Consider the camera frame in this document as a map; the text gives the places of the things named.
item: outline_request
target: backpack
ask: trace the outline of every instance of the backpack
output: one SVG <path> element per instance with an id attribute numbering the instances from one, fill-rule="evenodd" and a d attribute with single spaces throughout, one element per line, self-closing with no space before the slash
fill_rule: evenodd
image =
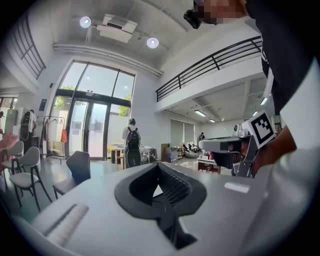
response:
<path id="1" fill-rule="evenodd" d="M 135 128 L 135 130 L 131 130 L 128 126 L 129 134 L 125 140 L 125 145 L 129 150 L 136 150 L 139 149 L 140 145 L 140 136 L 137 133 L 138 128 Z"/>
<path id="2" fill-rule="evenodd" d="M 30 111 L 26 112 L 21 119 L 20 139 L 25 142 L 29 137 Z"/>

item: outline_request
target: black metal railing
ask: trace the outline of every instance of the black metal railing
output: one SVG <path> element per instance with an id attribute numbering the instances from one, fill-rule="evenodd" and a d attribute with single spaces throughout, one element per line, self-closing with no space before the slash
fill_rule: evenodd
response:
<path id="1" fill-rule="evenodd" d="M 28 15 L 24 15 L 12 30 L 13 47 L 30 73 L 38 79 L 46 68 L 32 38 Z"/>
<path id="2" fill-rule="evenodd" d="M 155 91 L 156 101 L 158 102 L 164 99 L 201 76 L 208 75 L 208 73 L 213 73 L 238 62 L 259 56 L 261 54 L 261 47 L 261 36 L 256 36 L 216 51 L 188 67 L 157 89 Z"/>

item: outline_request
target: wooden table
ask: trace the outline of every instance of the wooden table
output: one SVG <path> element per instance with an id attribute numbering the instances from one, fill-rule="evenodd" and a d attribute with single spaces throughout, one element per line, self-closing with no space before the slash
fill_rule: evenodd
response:
<path id="1" fill-rule="evenodd" d="M 214 172 L 220 175 L 221 173 L 221 166 L 216 165 L 215 160 L 209 160 L 205 158 L 198 158 L 198 171 L 208 171 Z"/>

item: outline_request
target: white table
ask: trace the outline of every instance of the white table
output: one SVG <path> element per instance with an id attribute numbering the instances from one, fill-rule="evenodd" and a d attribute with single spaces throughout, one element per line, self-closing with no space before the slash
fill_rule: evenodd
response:
<path id="1" fill-rule="evenodd" d="M 115 170 L 118 171 L 118 150 L 124 150 L 125 147 L 124 146 L 114 146 L 113 149 L 115 150 Z M 152 149 L 152 147 L 150 146 L 140 146 L 139 150 L 143 150 L 143 153 L 145 153 L 145 150 L 148 150 L 148 163 L 150 164 L 150 149 Z"/>

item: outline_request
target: ceiling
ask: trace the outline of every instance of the ceiling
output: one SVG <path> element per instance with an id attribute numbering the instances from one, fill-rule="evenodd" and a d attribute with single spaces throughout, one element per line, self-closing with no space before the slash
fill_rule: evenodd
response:
<path id="1" fill-rule="evenodd" d="M 53 21 L 51 23 L 52 26 L 56 26 L 52 30 L 56 34 L 63 34 L 55 37 L 55 43 L 84 44 L 88 29 L 80 27 L 80 18 L 89 16 L 91 24 L 96 26 L 102 23 L 105 14 L 116 15 L 137 23 L 129 42 L 123 43 L 100 36 L 99 32 L 92 28 L 90 44 L 122 52 L 127 50 L 146 60 L 148 64 L 154 64 L 154 67 L 179 39 L 193 30 L 183 18 L 184 13 L 192 7 L 192 0 L 59 0 L 58 2 L 52 0 L 50 5 Z M 159 47 L 151 49 L 147 46 L 150 37 L 159 40 Z"/>
<path id="2" fill-rule="evenodd" d="M 227 89 L 191 99 L 170 107 L 166 111 L 201 123 L 208 123 L 210 119 L 216 122 L 249 119 L 255 111 L 262 110 L 265 110 L 268 115 L 274 115 L 272 96 L 264 105 L 260 105 L 264 98 L 266 82 L 266 78 L 246 81 Z M 206 116 L 200 116 L 195 113 L 195 110 L 201 111 Z"/>

